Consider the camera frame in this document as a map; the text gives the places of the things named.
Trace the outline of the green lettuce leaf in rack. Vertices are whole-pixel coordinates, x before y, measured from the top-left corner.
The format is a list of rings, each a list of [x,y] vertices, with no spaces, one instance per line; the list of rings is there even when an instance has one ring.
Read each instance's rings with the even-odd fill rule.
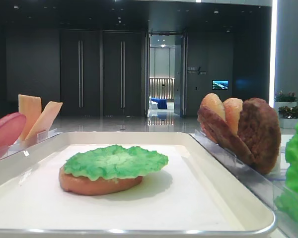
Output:
[[[298,123],[296,133],[286,144],[285,158],[290,166],[286,172],[286,189],[275,200],[279,210],[298,224]]]

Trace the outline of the bun in rack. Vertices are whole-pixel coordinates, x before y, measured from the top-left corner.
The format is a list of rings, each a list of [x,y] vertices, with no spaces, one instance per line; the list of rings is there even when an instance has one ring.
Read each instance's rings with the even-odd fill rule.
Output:
[[[223,102],[226,123],[234,134],[237,134],[238,131],[242,105],[243,101],[238,98],[228,98]]]
[[[224,105],[217,94],[207,94],[201,101],[200,107],[202,106],[208,107],[211,111],[215,112],[221,119],[223,119],[224,122],[226,122]]]

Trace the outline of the clear acrylic rack left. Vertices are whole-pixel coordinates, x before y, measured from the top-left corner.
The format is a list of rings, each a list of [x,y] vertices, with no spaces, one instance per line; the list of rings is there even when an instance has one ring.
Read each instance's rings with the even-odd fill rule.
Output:
[[[36,145],[46,139],[49,139],[55,135],[59,134],[57,129],[53,129],[50,131],[43,131],[38,133],[37,135],[20,142],[16,142],[10,146],[0,147],[0,160],[15,154],[17,152],[26,150],[28,147]]]

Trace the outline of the potted flower planter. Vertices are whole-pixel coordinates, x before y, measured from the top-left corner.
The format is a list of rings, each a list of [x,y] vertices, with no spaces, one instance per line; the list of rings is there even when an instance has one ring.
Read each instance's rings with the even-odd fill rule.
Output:
[[[274,97],[274,109],[279,116],[281,128],[295,128],[298,122],[298,98],[295,92],[280,91]]]

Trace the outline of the bottom bun on tray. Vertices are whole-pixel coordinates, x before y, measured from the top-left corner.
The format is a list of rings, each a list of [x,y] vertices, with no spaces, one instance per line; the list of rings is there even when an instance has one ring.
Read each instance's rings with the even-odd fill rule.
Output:
[[[128,190],[143,180],[143,176],[136,178],[113,178],[104,179],[102,177],[95,181],[88,177],[74,177],[72,174],[66,174],[64,166],[59,170],[59,182],[61,188],[66,192],[72,192],[79,195],[106,195],[120,191]]]

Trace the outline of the brown meat patty left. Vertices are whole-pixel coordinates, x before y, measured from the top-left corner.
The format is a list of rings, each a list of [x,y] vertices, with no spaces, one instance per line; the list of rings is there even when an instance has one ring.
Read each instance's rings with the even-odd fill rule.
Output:
[[[222,148],[232,151],[245,164],[251,165],[254,162],[249,148],[218,114],[206,106],[201,106],[197,114],[202,131],[207,136],[211,136]]]

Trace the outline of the top bun left in rack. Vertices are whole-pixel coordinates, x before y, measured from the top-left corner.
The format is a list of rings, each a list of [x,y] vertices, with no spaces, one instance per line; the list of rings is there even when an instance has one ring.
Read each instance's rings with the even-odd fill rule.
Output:
[[[224,105],[217,94],[207,94],[201,101],[200,107],[202,106],[208,107],[211,111],[215,112],[221,119],[223,119],[224,122],[226,122]]]

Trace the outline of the blue sofa in background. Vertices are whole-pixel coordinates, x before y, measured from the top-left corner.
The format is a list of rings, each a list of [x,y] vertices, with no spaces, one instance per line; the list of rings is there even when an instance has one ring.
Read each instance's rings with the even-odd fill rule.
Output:
[[[167,109],[167,100],[166,99],[151,98],[151,101],[157,103],[158,109]]]

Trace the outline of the dark double door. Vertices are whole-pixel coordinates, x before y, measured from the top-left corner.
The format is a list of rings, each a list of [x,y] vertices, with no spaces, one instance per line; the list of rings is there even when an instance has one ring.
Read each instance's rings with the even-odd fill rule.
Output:
[[[140,31],[62,30],[62,115],[143,116],[144,42]]]

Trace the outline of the top bun right in rack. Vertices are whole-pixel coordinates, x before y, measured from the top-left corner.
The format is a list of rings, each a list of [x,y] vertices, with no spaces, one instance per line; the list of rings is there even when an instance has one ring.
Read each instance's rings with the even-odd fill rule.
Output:
[[[242,105],[243,101],[238,98],[228,98],[223,102],[226,123],[234,134],[237,134],[238,131]]]

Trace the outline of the clear acrylic rack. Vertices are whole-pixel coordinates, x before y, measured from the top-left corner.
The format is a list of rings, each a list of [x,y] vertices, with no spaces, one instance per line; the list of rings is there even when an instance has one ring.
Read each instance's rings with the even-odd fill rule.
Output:
[[[15,154],[17,152],[26,150],[28,147],[36,145],[46,139],[49,139],[55,135],[59,134],[57,129],[53,129],[50,131],[43,131],[38,133],[37,135],[20,142],[16,142],[10,146],[0,147],[0,160]]]
[[[209,140],[201,130],[194,138],[254,195],[277,215],[278,228],[289,238],[298,238],[298,194],[285,185],[284,170],[263,176],[244,164],[229,150]]]

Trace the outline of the orange cheese slice left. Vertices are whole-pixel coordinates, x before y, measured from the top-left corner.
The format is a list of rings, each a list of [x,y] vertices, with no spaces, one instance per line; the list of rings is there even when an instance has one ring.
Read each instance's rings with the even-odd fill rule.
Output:
[[[18,111],[26,116],[25,127],[19,136],[19,140],[23,141],[42,112],[41,98],[19,94]]]

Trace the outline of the orange cheese slice right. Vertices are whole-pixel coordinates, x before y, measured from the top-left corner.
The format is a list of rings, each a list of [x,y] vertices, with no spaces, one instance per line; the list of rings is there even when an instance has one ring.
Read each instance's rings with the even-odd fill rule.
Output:
[[[63,103],[50,101],[34,123],[33,127],[26,136],[26,140],[43,131],[49,131],[54,119],[58,115]]]

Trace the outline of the orange cheese slice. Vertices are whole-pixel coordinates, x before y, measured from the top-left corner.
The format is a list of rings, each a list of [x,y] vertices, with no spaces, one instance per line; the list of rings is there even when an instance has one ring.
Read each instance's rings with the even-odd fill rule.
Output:
[[[43,131],[49,131],[54,119],[58,115],[63,103],[50,101],[34,123],[33,127],[26,136],[26,140]]]
[[[42,112],[41,98],[19,94],[18,111],[26,116],[25,127],[19,136],[19,140],[23,141]]]

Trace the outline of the clear acrylic rack right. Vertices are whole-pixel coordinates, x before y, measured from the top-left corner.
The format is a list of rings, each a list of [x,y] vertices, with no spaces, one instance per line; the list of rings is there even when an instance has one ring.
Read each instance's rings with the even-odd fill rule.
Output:
[[[244,164],[229,150],[209,140],[201,130],[194,138],[254,195],[277,215],[278,228],[289,238],[298,238],[298,194],[285,185],[284,170],[263,176]]]

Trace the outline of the wall screen display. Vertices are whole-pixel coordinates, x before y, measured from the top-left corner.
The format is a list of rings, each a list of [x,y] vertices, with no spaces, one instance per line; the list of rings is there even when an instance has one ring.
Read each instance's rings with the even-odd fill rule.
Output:
[[[228,80],[213,80],[212,81],[213,90],[227,90],[228,89]]]

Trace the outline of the red tomato slice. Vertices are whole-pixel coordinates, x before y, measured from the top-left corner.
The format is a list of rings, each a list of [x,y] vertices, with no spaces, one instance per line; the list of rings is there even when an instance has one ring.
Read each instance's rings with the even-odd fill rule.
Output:
[[[0,119],[0,147],[12,145],[21,135],[26,124],[26,116],[12,113]]]

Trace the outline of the brown meat patty right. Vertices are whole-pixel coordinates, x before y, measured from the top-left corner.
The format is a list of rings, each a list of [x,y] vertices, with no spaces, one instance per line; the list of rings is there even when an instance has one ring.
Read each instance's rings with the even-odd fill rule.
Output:
[[[243,102],[237,135],[253,155],[250,166],[266,175],[274,168],[281,144],[277,112],[260,98]]]

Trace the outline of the green lettuce leaf on bun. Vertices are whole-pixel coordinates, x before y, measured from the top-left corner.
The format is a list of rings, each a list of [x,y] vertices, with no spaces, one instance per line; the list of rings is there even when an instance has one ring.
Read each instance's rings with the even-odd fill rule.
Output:
[[[91,181],[99,178],[133,179],[160,171],[168,164],[168,157],[157,151],[140,146],[125,148],[121,145],[76,153],[64,164],[65,174],[86,177]]]

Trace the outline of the brown meat patty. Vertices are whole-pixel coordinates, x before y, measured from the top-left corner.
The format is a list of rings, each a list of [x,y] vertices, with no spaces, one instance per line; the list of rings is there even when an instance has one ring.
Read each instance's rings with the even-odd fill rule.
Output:
[[[274,168],[281,144],[277,112],[260,98],[243,102],[237,135],[253,155],[250,166],[266,175]]]
[[[249,148],[218,114],[206,106],[201,106],[197,114],[202,131],[207,136],[211,136],[222,148],[232,151],[245,164],[251,165],[254,162]]]

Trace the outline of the white rectangular tray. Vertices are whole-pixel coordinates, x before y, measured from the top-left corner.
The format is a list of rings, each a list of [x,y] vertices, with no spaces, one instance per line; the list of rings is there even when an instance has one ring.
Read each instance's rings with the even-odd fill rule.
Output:
[[[72,155],[112,144],[169,158],[127,191],[59,185]],[[0,160],[0,238],[267,238],[274,212],[185,133],[65,132]]]

